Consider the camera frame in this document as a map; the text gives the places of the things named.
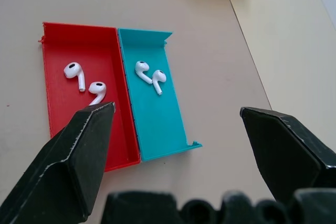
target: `red tray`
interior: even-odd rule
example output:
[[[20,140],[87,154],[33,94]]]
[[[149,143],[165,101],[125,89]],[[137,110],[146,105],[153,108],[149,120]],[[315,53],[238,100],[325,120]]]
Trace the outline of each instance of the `red tray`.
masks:
[[[44,23],[43,58],[47,89],[49,127],[56,135],[73,114],[96,97],[89,93],[92,82],[107,86],[104,102],[113,101],[116,112],[105,172],[140,162],[137,134],[116,28]],[[78,62],[85,74],[86,91],[78,90],[77,78],[67,79],[64,67]]]

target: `earbud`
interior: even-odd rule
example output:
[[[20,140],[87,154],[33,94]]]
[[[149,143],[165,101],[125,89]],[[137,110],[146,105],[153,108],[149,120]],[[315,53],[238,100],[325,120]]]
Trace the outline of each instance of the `earbud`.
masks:
[[[85,91],[85,78],[84,78],[84,72],[82,70],[82,67],[77,62],[72,62],[68,64],[64,69],[64,74],[66,78],[73,78],[75,76],[78,76],[78,88],[80,92]]]
[[[153,81],[151,78],[149,78],[147,75],[145,75],[143,72],[148,71],[149,66],[146,62],[144,61],[137,61],[135,64],[135,73],[145,82],[148,84],[152,84]]]
[[[159,81],[166,82],[166,80],[167,80],[166,75],[161,70],[157,70],[153,73],[152,80],[153,80],[153,86],[154,86],[157,94],[162,95],[162,90],[161,90],[158,82]]]
[[[101,81],[93,82],[93,83],[91,83],[91,85],[89,87],[89,92],[97,95],[97,97],[89,105],[98,104],[105,97],[106,85],[105,85],[105,83],[103,83]]]

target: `beige table surface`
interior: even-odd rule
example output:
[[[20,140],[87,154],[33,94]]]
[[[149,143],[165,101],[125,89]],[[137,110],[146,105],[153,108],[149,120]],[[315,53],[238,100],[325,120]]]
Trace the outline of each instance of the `beige table surface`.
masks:
[[[229,0],[0,0],[0,202],[49,140],[43,21],[174,31],[166,48],[186,133],[204,144],[106,173],[88,223],[118,190],[170,191],[179,206],[218,207],[231,189],[271,197],[239,117],[270,106]]]
[[[321,0],[231,0],[274,110],[336,151],[336,30]]]

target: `earbud stem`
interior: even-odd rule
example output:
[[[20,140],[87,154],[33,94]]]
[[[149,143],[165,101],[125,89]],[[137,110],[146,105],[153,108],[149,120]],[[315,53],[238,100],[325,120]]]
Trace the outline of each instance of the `earbud stem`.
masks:
[[[83,72],[78,74],[78,88],[80,92],[85,91],[85,78]]]
[[[136,71],[136,74],[145,82],[147,82],[148,84],[152,84],[153,81],[151,78],[149,78],[147,75],[145,75],[143,72],[138,72]]]
[[[102,94],[97,95],[97,97],[89,105],[95,105],[95,104],[100,103],[104,99],[104,96],[105,96],[105,94],[104,95],[102,95]]]
[[[153,81],[153,86],[154,86],[157,94],[162,95],[162,90],[161,90],[160,85],[157,81]]]

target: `white earbud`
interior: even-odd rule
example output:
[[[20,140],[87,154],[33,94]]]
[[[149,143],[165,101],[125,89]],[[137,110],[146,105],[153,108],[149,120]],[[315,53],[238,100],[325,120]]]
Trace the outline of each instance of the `white earbud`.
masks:
[[[105,83],[103,83],[101,81],[93,82],[93,83],[91,83],[91,85],[89,87],[89,92],[97,95],[97,97],[89,105],[98,104],[105,97],[106,85],[105,85]]]
[[[145,75],[143,72],[148,71],[149,66],[146,62],[144,61],[137,61],[135,64],[135,73],[145,82],[148,84],[152,84],[153,81],[151,78],[149,78],[147,75]]]
[[[77,62],[72,62],[68,64],[64,69],[64,74],[66,78],[73,78],[75,76],[78,76],[78,87],[80,92],[85,91],[85,78],[84,78],[84,72],[82,70],[82,67]]]
[[[159,81],[166,82],[166,80],[167,80],[166,75],[161,70],[157,70],[153,73],[152,80],[153,80],[153,85],[154,85],[154,88],[155,88],[157,94],[162,95],[162,90],[161,90],[158,82]]]

